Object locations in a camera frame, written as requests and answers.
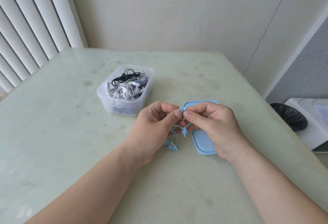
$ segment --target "paper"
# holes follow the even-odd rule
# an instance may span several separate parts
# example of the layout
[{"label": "paper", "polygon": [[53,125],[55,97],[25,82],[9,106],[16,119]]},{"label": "paper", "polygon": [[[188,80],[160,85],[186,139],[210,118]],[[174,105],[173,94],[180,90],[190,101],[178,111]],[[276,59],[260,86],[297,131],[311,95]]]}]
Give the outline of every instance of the paper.
[{"label": "paper", "polygon": [[313,106],[313,107],[317,110],[322,121],[328,127],[328,106]]}]

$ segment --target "fingernail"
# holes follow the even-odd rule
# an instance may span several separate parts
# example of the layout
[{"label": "fingernail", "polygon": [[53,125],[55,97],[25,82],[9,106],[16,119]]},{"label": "fingernail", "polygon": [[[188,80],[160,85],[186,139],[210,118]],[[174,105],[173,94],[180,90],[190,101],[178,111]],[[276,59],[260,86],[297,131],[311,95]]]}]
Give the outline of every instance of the fingernail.
[{"label": "fingernail", "polygon": [[182,115],[182,112],[181,112],[180,109],[177,109],[177,110],[174,111],[174,114],[175,114],[178,118],[180,118],[181,115]]},{"label": "fingernail", "polygon": [[184,111],[184,113],[183,113],[183,116],[185,117],[185,118],[189,118],[190,117],[190,111]]}]

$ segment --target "hand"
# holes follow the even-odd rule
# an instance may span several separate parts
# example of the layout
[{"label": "hand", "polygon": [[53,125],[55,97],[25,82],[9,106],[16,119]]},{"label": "hand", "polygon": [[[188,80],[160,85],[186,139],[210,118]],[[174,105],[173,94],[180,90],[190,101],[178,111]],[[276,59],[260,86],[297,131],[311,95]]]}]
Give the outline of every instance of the hand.
[{"label": "hand", "polygon": [[202,102],[188,107],[183,113],[191,122],[188,132],[202,129],[211,139],[215,152],[231,162],[239,152],[251,148],[251,143],[242,133],[231,108],[213,102]]},{"label": "hand", "polygon": [[186,125],[182,119],[178,106],[162,101],[154,102],[139,113],[123,144],[132,149],[133,154],[141,160],[141,165],[148,164],[164,144],[171,128],[175,124],[181,127]]}]

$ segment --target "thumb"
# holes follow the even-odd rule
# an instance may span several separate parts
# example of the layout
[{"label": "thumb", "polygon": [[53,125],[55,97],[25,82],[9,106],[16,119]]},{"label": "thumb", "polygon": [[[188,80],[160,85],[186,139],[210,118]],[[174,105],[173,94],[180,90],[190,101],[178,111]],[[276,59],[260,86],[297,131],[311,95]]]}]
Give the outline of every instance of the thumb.
[{"label": "thumb", "polygon": [[201,116],[193,111],[186,110],[183,113],[183,117],[186,118],[187,121],[193,123],[195,126],[199,127],[200,129],[206,129],[206,123],[208,123],[208,119],[206,117]]},{"label": "thumb", "polygon": [[169,113],[160,122],[162,122],[167,129],[171,130],[171,128],[178,122],[181,116],[182,116],[181,110],[177,109]]}]

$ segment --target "patterned wallpaper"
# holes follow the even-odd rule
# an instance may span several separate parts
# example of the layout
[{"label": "patterned wallpaper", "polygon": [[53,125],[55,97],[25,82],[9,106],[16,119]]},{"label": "patterned wallpaper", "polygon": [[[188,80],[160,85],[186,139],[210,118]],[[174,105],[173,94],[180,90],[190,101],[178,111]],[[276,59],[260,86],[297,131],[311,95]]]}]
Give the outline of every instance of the patterned wallpaper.
[{"label": "patterned wallpaper", "polygon": [[285,103],[290,98],[328,99],[328,18],[266,100]]}]

